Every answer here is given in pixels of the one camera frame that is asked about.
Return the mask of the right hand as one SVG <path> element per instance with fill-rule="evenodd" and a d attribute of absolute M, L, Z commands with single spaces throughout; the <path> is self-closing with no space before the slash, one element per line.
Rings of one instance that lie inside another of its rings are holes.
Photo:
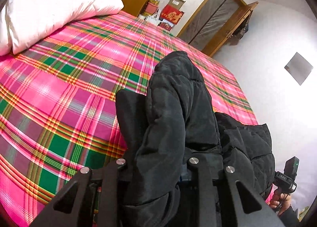
<path fill-rule="evenodd" d="M 282 193 L 280 188 L 277 188 L 270 200 L 269 206 L 271 209 L 278 212 L 278 216 L 288 210 L 291 206 L 291 194 Z"/>

